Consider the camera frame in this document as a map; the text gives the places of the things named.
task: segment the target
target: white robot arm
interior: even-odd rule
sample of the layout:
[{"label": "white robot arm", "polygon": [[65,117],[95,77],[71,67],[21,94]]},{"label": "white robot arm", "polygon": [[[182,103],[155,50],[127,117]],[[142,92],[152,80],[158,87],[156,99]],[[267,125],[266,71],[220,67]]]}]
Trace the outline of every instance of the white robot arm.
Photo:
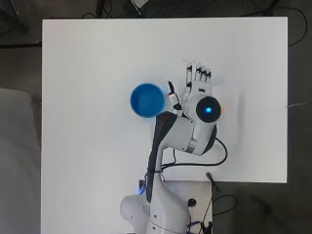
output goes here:
[{"label": "white robot arm", "polygon": [[122,217],[137,234],[186,233],[189,213],[161,179],[163,151],[176,150],[202,155],[215,143],[216,121],[221,114],[212,97],[211,72],[198,65],[192,80],[188,64],[187,85],[182,99],[182,116],[164,112],[156,117],[156,127],[147,169],[146,194],[126,197],[121,204]]}]

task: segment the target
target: gray floor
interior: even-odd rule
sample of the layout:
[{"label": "gray floor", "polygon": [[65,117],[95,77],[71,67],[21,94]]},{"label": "gray floor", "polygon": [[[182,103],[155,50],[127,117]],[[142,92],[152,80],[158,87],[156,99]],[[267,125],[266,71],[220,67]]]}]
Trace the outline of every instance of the gray floor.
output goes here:
[{"label": "gray floor", "polygon": [[[0,6],[8,9],[2,0]],[[41,40],[42,19],[50,17],[79,18],[94,12],[96,1],[86,0],[12,0],[19,17],[28,23],[31,33],[16,32],[0,36],[0,43],[24,43]],[[259,8],[269,0],[253,0]],[[123,16],[126,0],[113,0],[113,16]],[[152,0],[148,16],[158,18],[188,17],[208,1],[183,1],[177,10],[173,1]],[[304,11],[312,25],[312,1],[285,0],[280,6],[297,7]],[[255,11],[251,0],[219,0],[198,17],[235,17]],[[289,40],[294,41],[304,30],[304,21],[297,13],[279,11],[289,16]],[[312,99],[311,33],[298,45],[289,48],[289,104]],[[41,132],[41,49],[0,50],[0,87],[26,91],[33,97],[37,133]],[[233,213],[214,219],[214,233],[312,233],[312,104],[289,109],[289,183],[221,183],[223,193],[233,193],[239,203]],[[224,201],[214,205],[215,211],[226,209]]]}]

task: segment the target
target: white table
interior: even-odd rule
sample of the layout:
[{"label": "white table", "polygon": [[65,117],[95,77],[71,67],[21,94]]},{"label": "white table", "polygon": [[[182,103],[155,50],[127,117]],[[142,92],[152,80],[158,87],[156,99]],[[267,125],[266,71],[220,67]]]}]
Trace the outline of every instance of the white table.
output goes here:
[{"label": "white table", "polygon": [[[129,104],[143,82],[179,93],[187,60],[213,71],[228,160],[166,179],[287,181],[287,19],[44,20],[42,233],[119,233],[119,204],[146,171],[153,121]],[[216,162],[178,152],[179,162]],[[172,151],[165,152],[172,160]]]}]

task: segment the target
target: black wire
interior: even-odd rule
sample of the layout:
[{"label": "black wire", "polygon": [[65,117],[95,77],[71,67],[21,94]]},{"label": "black wire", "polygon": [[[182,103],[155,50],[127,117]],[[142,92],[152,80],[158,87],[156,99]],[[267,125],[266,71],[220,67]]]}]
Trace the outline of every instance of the black wire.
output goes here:
[{"label": "black wire", "polygon": [[253,3],[253,5],[254,5],[257,9],[260,9],[260,8],[256,5],[256,3],[255,3],[254,0],[251,0],[251,2]]},{"label": "black wire", "polygon": [[218,163],[210,163],[210,164],[197,164],[197,163],[175,163],[175,164],[168,164],[168,165],[164,165],[162,167],[162,171],[165,170],[166,168],[171,168],[171,167],[178,167],[178,166],[197,166],[197,167],[215,167],[215,166],[219,166],[222,163],[224,163],[227,159],[227,148],[225,146],[225,144],[218,138],[216,138],[216,140],[223,146],[224,148],[224,152],[225,152],[225,156],[224,158],[218,162]]},{"label": "black wire", "polygon": [[217,0],[213,0],[210,3],[208,3],[205,7],[203,7],[202,9],[198,10],[197,12],[193,13],[192,15],[189,16],[189,18],[195,17],[196,15],[204,12],[209,6],[212,5],[212,3],[216,2]]},{"label": "black wire", "polygon": [[174,161],[168,164],[163,164],[162,167],[168,166],[168,165],[173,165],[176,163],[176,150],[173,149],[173,156],[174,156]]},{"label": "black wire", "polygon": [[17,11],[16,11],[15,7],[14,7],[13,4],[12,4],[12,1],[11,1],[11,0],[8,0],[8,2],[9,2],[9,5],[10,5],[10,7],[11,7],[11,9],[12,9],[12,12],[13,12],[14,16],[17,17],[18,14],[17,14]]},{"label": "black wire", "polygon": [[304,30],[302,36],[301,36],[297,41],[295,41],[295,42],[289,44],[289,47],[291,47],[291,46],[294,46],[294,45],[298,44],[299,42],[301,42],[301,41],[304,39],[304,37],[306,36],[306,34],[307,34],[307,32],[308,32],[308,20],[307,20],[305,14],[304,14],[301,10],[299,10],[299,9],[297,9],[297,8],[292,8],[292,7],[278,7],[278,8],[275,8],[274,10],[282,10],[282,9],[293,10],[293,11],[297,11],[297,12],[301,13],[301,15],[302,15],[302,17],[303,17],[303,19],[304,19],[304,22],[305,22],[305,30]]},{"label": "black wire", "polygon": [[11,45],[0,45],[0,49],[18,49],[18,48],[34,48],[34,47],[42,47],[42,42],[33,44],[11,44]]},{"label": "black wire", "polygon": [[[283,10],[283,9],[285,9],[285,10],[293,10],[293,11],[299,12],[299,13],[302,15],[302,17],[303,17],[303,19],[304,19],[304,22],[305,22],[305,29],[304,29],[304,32],[303,32],[302,36],[301,36],[297,41],[295,41],[295,42],[293,42],[293,43],[290,43],[290,44],[289,44],[289,47],[291,47],[291,46],[294,46],[294,45],[298,44],[299,42],[301,42],[301,41],[305,38],[305,36],[306,36],[306,34],[307,34],[307,32],[308,32],[308,20],[307,20],[305,14],[304,14],[301,10],[299,10],[298,8],[293,8],[293,7],[277,7],[277,8],[273,8],[273,11],[276,11],[276,10]],[[266,9],[265,9],[265,10],[261,10],[261,11],[256,11],[256,12],[253,12],[253,13],[248,13],[248,14],[242,15],[241,17],[243,17],[243,18],[244,18],[244,17],[252,17],[252,16],[259,15],[259,14],[263,14],[265,11],[266,11]]]},{"label": "black wire", "polygon": [[85,15],[83,15],[81,18],[84,18],[86,16],[92,16],[94,18],[96,18],[97,16],[95,14],[92,14],[92,13],[86,13]]},{"label": "black wire", "polygon": [[212,200],[213,200],[213,196],[215,195],[215,191],[216,191],[216,188],[214,187],[214,191],[213,191],[213,193],[212,193],[211,200],[209,200],[209,203],[208,203],[208,205],[207,205],[207,208],[206,208],[206,211],[205,211],[205,214],[204,214],[204,217],[203,217],[203,221],[202,221],[202,223],[201,223],[201,229],[199,230],[199,233],[201,233],[201,231],[203,230],[203,227],[205,226],[205,219],[206,219],[206,216],[207,216],[209,207],[210,207],[211,204],[212,204]]},{"label": "black wire", "polygon": [[213,216],[218,216],[218,215],[223,215],[225,213],[229,213],[229,212],[233,211],[236,208],[236,206],[237,206],[237,198],[234,195],[230,195],[230,194],[222,195],[222,196],[219,196],[218,198],[215,198],[213,200],[213,203],[215,203],[216,201],[218,201],[218,200],[220,200],[222,198],[225,198],[225,197],[233,198],[233,200],[234,200],[233,206],[230,209],[228,209],[228,210],[226,210],[224,212],[213,214]]},{"label": "black wire", "polygon": [[174,6],[175,6],[175,4],[169,4],[169,5],[167,5],[166,7],[163,7],[161,10],[159,10],[156,14],[154,14],[154,15],[152,15],[151,17],[148,17],[148,18],[149,18],[149,19],[154,18],[154,17],[156,17],[158,14],[160,14],[162,11],[164,11],[165,9],[170,8],[170,7],[174,7]]},{"label": "black wire", "polygon": [[108,0],[107,2],[109,2],[109,10],[107,11],[107,10],[105,9],[105,3],[106,3],[106,1],[105,1],[105,3],[104,3],[104,6],[103,6],[103,10],[104,10],[104,12],[106,13],[106,18],[107,18],[107,19],[108,19],[108,18],[114,19],[114,17],[110,15],[110,14],[111,14],[111,11],[112,11],[112,3],[111,3],[111,0]]}]

